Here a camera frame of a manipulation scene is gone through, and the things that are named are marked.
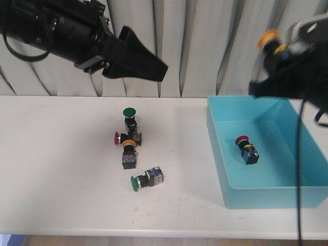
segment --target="yellow ring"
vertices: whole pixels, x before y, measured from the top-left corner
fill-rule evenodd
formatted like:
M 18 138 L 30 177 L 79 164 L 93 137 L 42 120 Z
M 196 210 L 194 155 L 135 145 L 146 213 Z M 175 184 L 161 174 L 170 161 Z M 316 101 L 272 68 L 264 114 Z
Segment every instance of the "yellow ring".
M 270 41 L 272 39 L 277 39 L 278 37 L 279 37 L 279 33 L 278 33 L 277 29 L 268 30 L 258 40 L 257 48 L 259 50 L 261 50 L 268 41 Z
M 122 143 L 122 145 L 123 145 L 123 147 L 125 147 L 126 145 L 129 145 L 129 144 L 132 144 L 134 147 L 136 147 L 136 142 L 135 141 L 133 141 L 133 140 L 125 140 L 123 143 Z

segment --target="floor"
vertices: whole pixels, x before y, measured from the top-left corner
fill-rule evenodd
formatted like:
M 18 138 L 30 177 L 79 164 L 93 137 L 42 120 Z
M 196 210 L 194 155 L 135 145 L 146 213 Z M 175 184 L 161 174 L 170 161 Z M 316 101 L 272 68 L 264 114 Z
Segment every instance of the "floor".
M 23 246 L 297 246 L 294 240 L 27 236 Z M 328 246 L 328 240 L 305 240 L 303 246 Z

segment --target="light blue container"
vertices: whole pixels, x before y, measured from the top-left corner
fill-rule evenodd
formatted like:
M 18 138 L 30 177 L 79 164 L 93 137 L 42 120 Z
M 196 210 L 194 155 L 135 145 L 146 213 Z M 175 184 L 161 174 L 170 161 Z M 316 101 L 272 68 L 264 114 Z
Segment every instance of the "light blue container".
M 207 125 L 224 204 L 229 209 L 296 207 L 296 124 L 288 100 L 210 96 Z M 246 165 L 235 144 L 247 135 L 259 153 Z M 301 141 L 302 207 L 328 197 L 328 162 L 305 126 Z

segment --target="curtain fold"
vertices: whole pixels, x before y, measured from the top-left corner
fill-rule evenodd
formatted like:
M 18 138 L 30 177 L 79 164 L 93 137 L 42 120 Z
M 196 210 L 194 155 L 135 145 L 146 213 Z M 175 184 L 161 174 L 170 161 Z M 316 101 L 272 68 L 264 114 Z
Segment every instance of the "curtain fold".
M 129 26 L 169 69 L 162 83 L 108 79 L 49 55 L 37 63 L 12 56 L 0 40 L 1 95 L 207 97 L 248 94 L 251 79 L 267 77 L 256 44 L 277 28 L 326 13 L 327 0 L 99 0 L 118 37 Z M 19 52 L 41 51 L 10 39 Z

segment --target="wire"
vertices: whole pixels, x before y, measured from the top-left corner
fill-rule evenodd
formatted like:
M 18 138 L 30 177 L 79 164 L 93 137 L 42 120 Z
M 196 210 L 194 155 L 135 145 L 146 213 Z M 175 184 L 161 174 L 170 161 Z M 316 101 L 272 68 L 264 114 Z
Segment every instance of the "wire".
M 7 41 L 7 28 L 8 28 L 8 22 L 9 22 L 9 16 L 11 13 L 12 0 L 7 0 L 5 2 L 5 4 L 6 4 L 5 11 L 4 11 L 4 16 L 3 16 L 3 20 L 2 20 L 2 26 L 3 26 L 2 36 L 4 38 L 5 45 L 6 45 L 7 49 L 9 50 L 9 52 L 12 55 L 14 55 L 15 57 L 17 57 L 18 59 L 23 60 L 25 62 L 37 62 L 37 61 L 45 59 L 49 55 L 50 50 L 52 49 L 52 46 L 53 46 L 53 37 L 52 37 L 51 31 L 47 27 L 46 23 L 44 23 L 43 19 L 41 20 L 41 24 L 43 26 L 43 29 L 45 30 L 47 39 L 49 40 L 49 44 L 50 44 L 47 51 L 45 53 L 43 53 L 41 55 L 37 55 L 37 56 L 27 56 L 27 55 L 20 54 L 17 51 L 15 51 L 9 45 L 9 43 Z
M 301 221 L 301 135 L 302 135 L 302 117 L 306 100 L 302 100 L 299 110 L 296 130 L 296 207 L 297 207 L 297 233 L 298 245 L 303 246 L 302 241 L 302 221 Z

